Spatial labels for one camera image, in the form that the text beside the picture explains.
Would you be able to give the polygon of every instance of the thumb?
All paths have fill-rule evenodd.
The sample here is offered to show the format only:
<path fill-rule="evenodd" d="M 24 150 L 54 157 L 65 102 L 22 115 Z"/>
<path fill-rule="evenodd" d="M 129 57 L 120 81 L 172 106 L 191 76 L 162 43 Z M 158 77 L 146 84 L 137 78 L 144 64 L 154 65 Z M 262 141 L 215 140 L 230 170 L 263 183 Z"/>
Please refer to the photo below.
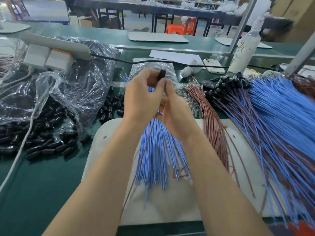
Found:
<path fill-rule="evenodd" d="M 166 83 L 166 94 L 167 94 L 167 98 L 169 100 L 172 99 L 175 95 L 177 95 L 175 93 L 174 88 L 173 88 L 172 80 L 170 80 L 170 79 L 168 79 L 167 83 Z"/>
<path fill-rule="evenodd" d="M 162 99 L 163 93 L 164 93 L 164 90 L 165 90 L 165 84 L 166 84 L 166 82 L 167 82 L 167 79 L 166 79 L 166 78 L 163 78 L 163 79 L 161 79 L 161 80 L 157 83 L 157 85 L 156 85 L 156 87 L 155 87 L 155 89 L 154 89 L 154 95 L 155 95 L 157 98 Z"/>

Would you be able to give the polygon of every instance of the hand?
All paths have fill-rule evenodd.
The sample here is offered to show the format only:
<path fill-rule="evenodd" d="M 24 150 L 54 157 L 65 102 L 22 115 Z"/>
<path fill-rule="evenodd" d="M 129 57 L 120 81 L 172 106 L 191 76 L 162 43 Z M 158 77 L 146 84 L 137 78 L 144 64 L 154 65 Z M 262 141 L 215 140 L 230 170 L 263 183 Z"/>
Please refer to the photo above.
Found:
<path fill-rule="evenodd" d="M 188 106 L 188 103 L 179 97 L 173 88 L 172 81 L 166 83 L 167 99 L 161 102 L 160 112 L 156 118 L 163 122 L 170 133 L 180 142 L 184 143 L 187 139 L 200 132 L 200 128 Z"/>
<path fill-rule="evenodd" d="M 159 71 L 144 69 L 126 84 L 124 121 L 145 128 L 159 110 L 165 89 L 166 78 L 158 81 Z"/>

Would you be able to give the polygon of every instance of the bottle with white liquid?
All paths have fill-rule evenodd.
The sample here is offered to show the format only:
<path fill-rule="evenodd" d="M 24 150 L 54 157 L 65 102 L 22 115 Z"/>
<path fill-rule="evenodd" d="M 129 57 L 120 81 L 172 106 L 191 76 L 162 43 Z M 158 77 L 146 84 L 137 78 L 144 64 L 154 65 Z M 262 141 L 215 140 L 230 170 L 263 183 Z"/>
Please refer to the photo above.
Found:
<path fill-rule="evenodd" d="M 240 44 L 238 45 L 230 67 L 227 71 L 227 74 L 237 72 L 244 72 L 246 67 L 248 66 L 250 59 L 254 55 L 260 40 L 262 39 L 259 35 L 261 31 L 262 25 L 264 23 L 264 17 L 258 17 L 248 32 L 242 39 Z"/>

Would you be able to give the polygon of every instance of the black cable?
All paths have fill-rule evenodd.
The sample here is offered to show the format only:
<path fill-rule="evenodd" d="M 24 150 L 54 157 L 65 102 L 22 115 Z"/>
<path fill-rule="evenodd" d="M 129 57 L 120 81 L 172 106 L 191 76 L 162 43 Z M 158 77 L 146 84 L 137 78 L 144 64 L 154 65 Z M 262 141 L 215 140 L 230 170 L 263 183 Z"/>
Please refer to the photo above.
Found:
<path fill-rule="evenodd" d="M 154 60 L 154 59 L 152 59 L 152 60 L 143 60 L 143 61 L 132 62 L 132 61 L 126 61 L 126 60 L 122 60 L 122 59 L 111 58 L 111 57 L 107 57 L 107 56 L 103 56 L 103 55 L 97 55 L 97 54 L 93 54 L 93 53 L 91 53 L 91 56 L 102 58 L 102 59 L 114 60 L 114 61 L 127 63 L 127 64 L 141 64 L 141 63 L 148 63 L 148 62 L 160 62 L 160 63 L 178 64 L 177 62 L 174 62 L 174 61 L 171 61 L 171 60 Z M 212 66 L 212 65 L 207 65 L 206 66 L 206 65 L 193 65 L 193 64 L 185 64 L 185 65 L 189 66 L 189 67 L 210 67 L 210 68 L 224 68 L 224 69 L 228 69 L 230 67 L 230 66 Z M 271 69 L 271 68 L 267 68 L 267 67 L 261 67 L 261 66 L 257 66 L 257 65 L 248 65 L 248 67 L 257 67 L 257 68 L 261 68 L 261 69 L 277 71 L 276 69 Z"/>

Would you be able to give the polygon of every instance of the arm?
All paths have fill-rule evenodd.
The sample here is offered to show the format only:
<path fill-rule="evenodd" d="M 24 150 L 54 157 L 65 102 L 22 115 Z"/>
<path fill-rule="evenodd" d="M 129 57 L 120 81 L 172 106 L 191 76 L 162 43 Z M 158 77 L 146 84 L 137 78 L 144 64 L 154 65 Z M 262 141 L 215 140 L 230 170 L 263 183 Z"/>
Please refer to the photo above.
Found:
<path fill-rule="evenodd" d="M 156 85 L 158 74 L 146 69 L 127 84 L 122 123 L 43 236 L 116 234 L 136 147 L 163 97 L 165 79 L 153 93 L 147 88 L 148 82 Z"/>
<path fill-rule="evenodd" d="M 156 117 L 183 145 L 207 235 L 272 236 L 228 174 L 188 104 L 167 82 L 168 101 Z"/>

